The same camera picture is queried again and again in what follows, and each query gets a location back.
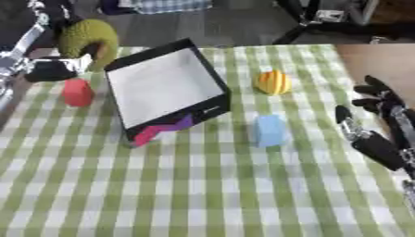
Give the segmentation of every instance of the robotic finger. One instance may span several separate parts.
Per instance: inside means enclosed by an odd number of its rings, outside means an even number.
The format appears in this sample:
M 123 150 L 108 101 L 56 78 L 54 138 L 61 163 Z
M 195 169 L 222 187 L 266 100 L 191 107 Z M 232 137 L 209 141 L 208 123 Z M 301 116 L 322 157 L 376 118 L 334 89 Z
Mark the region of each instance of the robotic finger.
M 366 131 L 361 128 L 353 120 L 348 108 L 338 106 L 335 109 L 335 116 L 347 140 L 351 142 L 353 148 L 360 151 L 363 155 L 393 171 L 406 165 L 399 150 L 393 143 L 376 131 Z

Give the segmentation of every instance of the orange and yellow toy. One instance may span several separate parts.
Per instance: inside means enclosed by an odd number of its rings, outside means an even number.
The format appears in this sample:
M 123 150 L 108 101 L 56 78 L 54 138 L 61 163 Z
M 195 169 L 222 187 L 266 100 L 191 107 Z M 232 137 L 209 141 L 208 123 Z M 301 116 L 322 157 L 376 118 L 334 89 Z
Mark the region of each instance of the orange and yellow toy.
M 290 78 L 279 70 L 261 73 L 255 80 L 255 86 L 269 95 L 284 94 L 291 90 Z

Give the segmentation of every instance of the black chair leg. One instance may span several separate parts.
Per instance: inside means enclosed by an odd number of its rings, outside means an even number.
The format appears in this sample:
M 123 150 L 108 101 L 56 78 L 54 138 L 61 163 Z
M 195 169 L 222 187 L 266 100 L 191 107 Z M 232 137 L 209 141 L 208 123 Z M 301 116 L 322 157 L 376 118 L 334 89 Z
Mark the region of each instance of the black chair leg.
M 274 0 L 277 5 L 282 7 L 296 21 L 301 21 L 303 7 L 299 0 Z
M 297 27 L 287 32 L 283 37 L 274 41 L 272 44 L 290 44 L 298 37 L 300 37 L 300 35 L 303 34 L 306 30 L 307 27 L 298 25 Z

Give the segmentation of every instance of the checkered tablecloth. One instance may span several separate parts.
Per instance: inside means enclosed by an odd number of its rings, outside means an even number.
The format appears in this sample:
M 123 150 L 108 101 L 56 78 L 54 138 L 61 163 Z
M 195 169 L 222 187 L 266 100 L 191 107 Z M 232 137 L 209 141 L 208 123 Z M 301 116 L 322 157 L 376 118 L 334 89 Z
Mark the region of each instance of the checkered tablecloth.
M 232 112 L 136 149 L 103 74 L 89 76 L 88 108 L 66 106 L 62 82 L 34 84 L 0 133 L 0 236 L 415 236 L 406 177 L 355 152 L 335 124 L 335 105 L 355 95 L 332 46 L 203 53 L 233 91 Z M 252 87 L 270 69 L 292 78 L 291 93 Z M 256 148 L 251 125 L 271 113 L 286 122 L 285 145 Z
M 133 7 L 141 14 L 156 14 L 211 8 L 212 0 L 119 0 L 119 7 Z

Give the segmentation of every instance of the floor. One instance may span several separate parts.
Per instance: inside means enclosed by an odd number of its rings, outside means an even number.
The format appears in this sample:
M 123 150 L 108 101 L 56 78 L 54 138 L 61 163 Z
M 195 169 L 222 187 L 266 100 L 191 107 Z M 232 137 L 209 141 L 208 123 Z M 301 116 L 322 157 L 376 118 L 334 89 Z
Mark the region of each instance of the floor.
M 333 3 L 344 0 L 331 0 Z M 96 0 L 79 0 L 77 13 L 84 18 L 109 22 L 118 32 L 121 45 L 157 46 L 190 37 L 198 46 L 271 44 L 296 23 L 271 0 L 216 0 L 205 11 L 157 15 L 104 16 L 96 11 Z M 361 44 L 368 37 L 307 34 L 294 44 Z

